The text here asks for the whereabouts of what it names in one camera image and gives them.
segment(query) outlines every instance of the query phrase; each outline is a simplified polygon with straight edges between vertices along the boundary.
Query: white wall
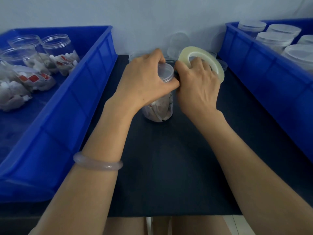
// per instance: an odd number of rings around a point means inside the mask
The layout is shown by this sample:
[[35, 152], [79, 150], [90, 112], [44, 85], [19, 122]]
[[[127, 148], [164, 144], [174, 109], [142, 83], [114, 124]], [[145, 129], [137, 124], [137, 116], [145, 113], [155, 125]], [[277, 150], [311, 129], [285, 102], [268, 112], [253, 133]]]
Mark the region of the white wall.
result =
[[218, 51], [224, 24], [244, 18], [313, 17], [313, 0], [0, 0], [0, 32], [17, 27], [112, 25], [118, 54], [165, 47], [186, 32]]

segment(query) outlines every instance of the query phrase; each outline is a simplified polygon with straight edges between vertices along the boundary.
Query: plastic jar lid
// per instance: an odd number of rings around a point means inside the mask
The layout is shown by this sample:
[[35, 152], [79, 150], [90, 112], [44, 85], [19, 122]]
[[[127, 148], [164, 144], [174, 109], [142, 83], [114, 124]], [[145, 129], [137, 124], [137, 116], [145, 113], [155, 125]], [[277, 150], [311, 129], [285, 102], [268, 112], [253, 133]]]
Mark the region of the plastic jar lid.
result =
[[67, 34], [50, 35], [41, 40], [41, 45], [44, 48], [62, 48], [70, 44], [71, 40]]
[[261, 32], [265, 27], [266, 23], [262, 21], [242, 20], [238, 24], [238, 29], [252, 32]]
[[271, 24], [268, 27], [267, 31], [275, 31], [275, 32], [280, 32], [280, 33], [292, 34], [294, 37], [296, 37], [301, 32], [301, 29], [293, 25]]
[[13, 39], [8, 40], [8, 43], [12, 47], [18, 47], [23, 45], [32, 45], [34, 47], [37, 47], [40, 45], [40, 38], [38, 35], [30, 34], [30, 35], [20, 35]]
[[16, 48], [5, 48], [0, 52], [0, 59], [3, 61], [20, 61], [32, 58], [37, 54], [35, 48], [31, 45], [24, 45]]
[[293, 44], [286, 47], [282, 55], [297, 63], [313, 64], [313, 45]]
[[174, 77], [174, 68], [168, 63], [159, 63], [157, 73], [163, 82], [170, 82]]
[[292, 43], [295, 37], [291, 34], [280, 33], [280, 32], [260, 32], [258, 33], [256, 40], [273, 46], [288, 46]]
[[313, 44], [313, 35], [303, 35], [298, 41], [298, 44]]

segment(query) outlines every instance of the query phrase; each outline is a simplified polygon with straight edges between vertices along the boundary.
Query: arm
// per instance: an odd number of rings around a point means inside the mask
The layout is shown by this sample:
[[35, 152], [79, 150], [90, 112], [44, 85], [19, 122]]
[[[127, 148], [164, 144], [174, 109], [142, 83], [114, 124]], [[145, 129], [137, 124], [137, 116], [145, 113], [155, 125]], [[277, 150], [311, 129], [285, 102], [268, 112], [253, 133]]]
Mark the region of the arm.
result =
[[[118, 162], [135, 113], [179, 86], [176, 79], [163, 83], [157, 74], [158, 62], [165, 62], [159, 49], [127, 65], [82, 150], [84, 156]], [[95, 171], [74, 165], [32, 234], [102, 234], [116, 178], [117, 171]]]
[[313, 209], [232, 130], [216, 109], [220, 82], [199, 58], [176, 63], [182, 111], [208, 141], [230, 189], [256, 234], [312, 234]]

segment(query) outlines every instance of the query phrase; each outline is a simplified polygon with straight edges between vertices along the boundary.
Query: transparent lid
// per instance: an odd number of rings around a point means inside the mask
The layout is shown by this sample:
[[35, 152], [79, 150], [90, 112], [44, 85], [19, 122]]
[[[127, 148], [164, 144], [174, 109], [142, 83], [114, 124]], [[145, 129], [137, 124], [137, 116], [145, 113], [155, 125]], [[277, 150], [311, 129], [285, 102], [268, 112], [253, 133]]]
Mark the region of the transparent lid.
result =
[[299, 35], [301, 29], [292, 25], [284, 25], [284, 24], [271, 24], [267, 31], [276, 31], [281, 33], [288, 33], [294, 36]]
[[303, 35], [298, 41], [299, 44], [313, 44], [313, 35]]
[[163, 82], [170, 82], [174, 77], [174, 68], [168, 63], [159, 63], [157, 73]]
[[255, 21], [255, 20], [242, 20], [238, 24], [238, 29], [244, 31], [253, 31], [253, 32], [260, 32], [263, 31], [266, 27], [266, 23], [262, 21]]
[[258, 33], [256, 40], [267, 44], [275, 46], [288, 46], [292, 43], [294, 36], [291, 34], [280, 33], [280, 32], [260, 32]]
[[313, 64], [313, 45], [293, 44], [282, 55], [294, 62]]

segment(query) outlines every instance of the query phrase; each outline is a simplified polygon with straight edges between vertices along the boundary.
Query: jar filled with tea bags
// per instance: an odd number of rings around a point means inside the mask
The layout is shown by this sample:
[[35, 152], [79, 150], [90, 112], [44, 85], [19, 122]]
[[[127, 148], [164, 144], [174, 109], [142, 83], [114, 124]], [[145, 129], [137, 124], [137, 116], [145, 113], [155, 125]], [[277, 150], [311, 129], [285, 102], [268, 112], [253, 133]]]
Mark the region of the jar filled with tea bags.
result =
[[[170, 64], [159, 63], [158, 75], [163, 82], [170, 82], [174, 77], [174, 69]], [[164, 95], [151, 104], [142, 108], [143, 115], [154, 122], [163, 122], [168, 120], [173, 114], [173, 95]]]
[[80, 61], [66, 34], [47, 36], [41, 39], [41, 44], [63, 76], [69, 75]]
[[31, 45], [6, 48], [0, 52], [0, 59], [28, 90], [49, 90], [56, 81], [36, 58], [39, 58], [38, 53]]

